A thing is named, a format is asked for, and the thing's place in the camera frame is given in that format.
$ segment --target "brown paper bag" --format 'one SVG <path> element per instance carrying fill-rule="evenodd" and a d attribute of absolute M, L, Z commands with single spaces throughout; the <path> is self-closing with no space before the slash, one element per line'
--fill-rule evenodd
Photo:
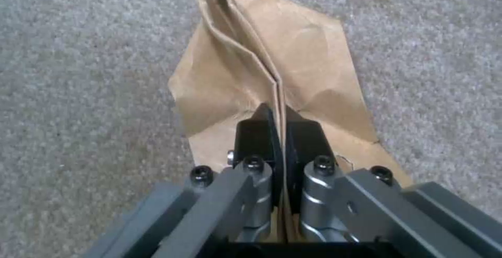
<path fill-rule="evenodd" d="M 169 80 L 196 165 L 219 171 L 238 122 L 260 103 L 284 148 L 285 107 L 319 122 L 343 170 L 390 168 L 366 109 L 340 21 L 287 0 L 197 0 L 202 22 Z M 294 240 L 287 196 L 280 220 Z"/>

